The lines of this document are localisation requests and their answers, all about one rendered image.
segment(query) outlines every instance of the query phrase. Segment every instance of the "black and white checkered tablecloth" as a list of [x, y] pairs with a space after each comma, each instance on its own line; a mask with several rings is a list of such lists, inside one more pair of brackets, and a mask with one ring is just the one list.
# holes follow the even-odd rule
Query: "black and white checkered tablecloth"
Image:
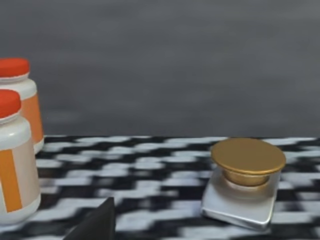
[[287, 157], [268, 232], [202, 218], [209, 148], [224, 137], [50, 136], [37, 156], [42, 203], [0, 240], [61, 240], [115, 197], [117, 240], [320, 239], [320, 139], [263, 138]]

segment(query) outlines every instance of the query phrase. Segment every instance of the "orange label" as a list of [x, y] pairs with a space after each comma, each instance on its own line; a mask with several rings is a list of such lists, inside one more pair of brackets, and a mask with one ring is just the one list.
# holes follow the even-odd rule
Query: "orange label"
[[40, 194], [33, 142], [0, 151], [0, 212], [20, 210]]
[[37, 94], [22, 101], [22, 116], [30, 123], [33, 143], [39, 143], [44, 138], [44, 131]]

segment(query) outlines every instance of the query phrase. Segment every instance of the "red lid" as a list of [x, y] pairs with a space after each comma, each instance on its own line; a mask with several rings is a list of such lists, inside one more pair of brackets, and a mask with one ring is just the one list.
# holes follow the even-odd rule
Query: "red lid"
[[0, 89], [0, 119], [16, 114], [20, 108], [19, 93], [13, 90]]
[[25, 58], [0, 58], [0, 78], [16, 77], [30, 71], [29, 61]]

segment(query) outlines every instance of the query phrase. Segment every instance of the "gray background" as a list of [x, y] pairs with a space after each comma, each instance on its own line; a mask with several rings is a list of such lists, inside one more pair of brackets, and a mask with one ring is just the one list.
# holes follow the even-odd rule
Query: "gray background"
[[1, 0], [46, 134], [320, 136], [319, 0]]

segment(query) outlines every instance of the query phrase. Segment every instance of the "black triangular object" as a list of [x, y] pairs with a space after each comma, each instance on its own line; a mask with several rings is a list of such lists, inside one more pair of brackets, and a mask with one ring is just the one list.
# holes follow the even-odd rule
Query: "black triangular object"
[[115, 201], [109, 197], [63, 240], [114, 240]]

